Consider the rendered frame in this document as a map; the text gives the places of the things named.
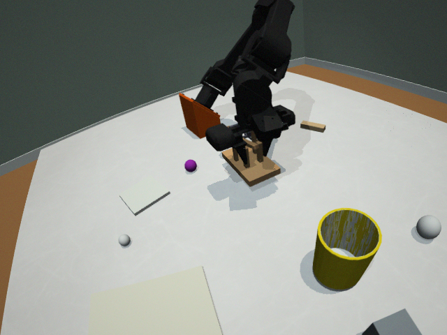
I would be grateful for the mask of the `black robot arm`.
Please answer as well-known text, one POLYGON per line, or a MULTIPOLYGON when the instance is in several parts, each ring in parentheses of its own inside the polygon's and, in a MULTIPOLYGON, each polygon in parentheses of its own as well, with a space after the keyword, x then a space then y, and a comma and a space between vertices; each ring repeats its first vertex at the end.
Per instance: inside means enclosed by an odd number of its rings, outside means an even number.
POLYGON ((266 142, 279 138, 291 123, 288 109, 274 110, 270 84, 279 84, 290 63, 292 42, 286 32, 295 6, 290 0, 258 0, 254 8, 252 23, 228 56, 204 74, 195 101, 211 110, 217 96, 233 86, 247 124, 258 141, 266 142))

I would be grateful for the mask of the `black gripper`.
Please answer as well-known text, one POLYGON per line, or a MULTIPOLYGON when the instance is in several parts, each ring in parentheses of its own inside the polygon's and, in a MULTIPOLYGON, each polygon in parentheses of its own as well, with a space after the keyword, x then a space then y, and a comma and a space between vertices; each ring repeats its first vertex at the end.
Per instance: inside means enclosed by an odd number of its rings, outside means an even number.
MULTIPOLYGON (((235 102, 235 97, 232 97, 233 102, 235 102)), ((246 145, 247 142, 243 140, 243 133, 248 133, 252 131, 251 124, 247 124, 245 120, 245 113, 240 111, 236 104, 237 115, 235 115, 235 120, 238 122, 237 126, 228 128, 224 124, 219 124, 208 128, 205 131, 206 140, 214 147, 216 151, 223 151, 225 149, 234 148, 242 159, 243 163, 247 164, 247 153, 246 145)), ((263 156, 267 156, 268 150, 272 143, 272 140, 262 142, 263 145, 263 156)))

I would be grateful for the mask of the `grey ball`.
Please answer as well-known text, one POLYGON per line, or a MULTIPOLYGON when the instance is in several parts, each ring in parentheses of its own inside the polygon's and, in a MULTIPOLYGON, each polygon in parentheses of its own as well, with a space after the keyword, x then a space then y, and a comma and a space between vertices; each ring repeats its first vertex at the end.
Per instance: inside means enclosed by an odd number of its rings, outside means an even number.
POLYGON ((416 229, 422 238, 434 239, 441 232, 441 224, 438 218, 427 215, 418 220, 416 229))
POLYGON ((118 242, 122 245, 122 246, 128 246, 130 244, 130 237, 127 234, 123 234, 119 236, 118 242))

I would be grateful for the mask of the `yellow open cylinder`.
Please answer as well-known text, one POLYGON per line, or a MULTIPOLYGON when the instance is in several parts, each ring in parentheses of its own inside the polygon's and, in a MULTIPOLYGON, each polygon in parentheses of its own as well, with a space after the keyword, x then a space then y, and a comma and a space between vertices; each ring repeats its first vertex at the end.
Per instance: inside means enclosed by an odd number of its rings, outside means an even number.
POLYGON ((357 209, 329 211, 318 224, 313 275, 325 289, 353 288, 376 255, 382 234, 376 221, 357 209))

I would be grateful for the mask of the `purple ball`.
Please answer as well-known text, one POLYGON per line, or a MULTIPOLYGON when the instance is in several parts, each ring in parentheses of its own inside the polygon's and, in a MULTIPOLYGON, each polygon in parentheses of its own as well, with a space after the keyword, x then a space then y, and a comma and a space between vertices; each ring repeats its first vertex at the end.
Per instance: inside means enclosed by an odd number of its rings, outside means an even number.
POLYGON ((196 169, 197 165, 194 160, 187 160, 184 164, 184 168, 188 172, 193 172, 196 169))

